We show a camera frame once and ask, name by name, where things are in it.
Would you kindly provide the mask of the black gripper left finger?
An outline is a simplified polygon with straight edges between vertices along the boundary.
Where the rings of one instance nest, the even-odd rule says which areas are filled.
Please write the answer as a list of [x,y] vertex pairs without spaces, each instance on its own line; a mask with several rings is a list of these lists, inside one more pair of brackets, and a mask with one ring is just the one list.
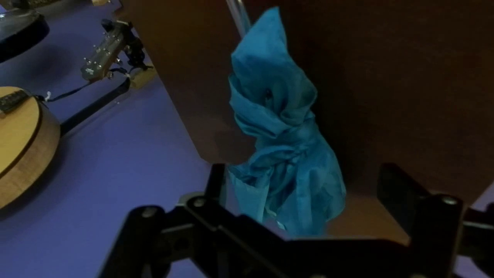
[[224,204],[225,201],[224,189],[225,189],[225,166],[213,164],[210,169],[204,197],[214,203]]

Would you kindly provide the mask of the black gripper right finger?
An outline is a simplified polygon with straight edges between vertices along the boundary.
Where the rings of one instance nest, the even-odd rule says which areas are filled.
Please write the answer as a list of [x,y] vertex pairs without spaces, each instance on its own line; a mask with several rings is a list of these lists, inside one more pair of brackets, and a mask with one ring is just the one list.
[[429,197],[430,194],[397,164],[380,167],[376,198],[406,234],[414,229],[420,201]]

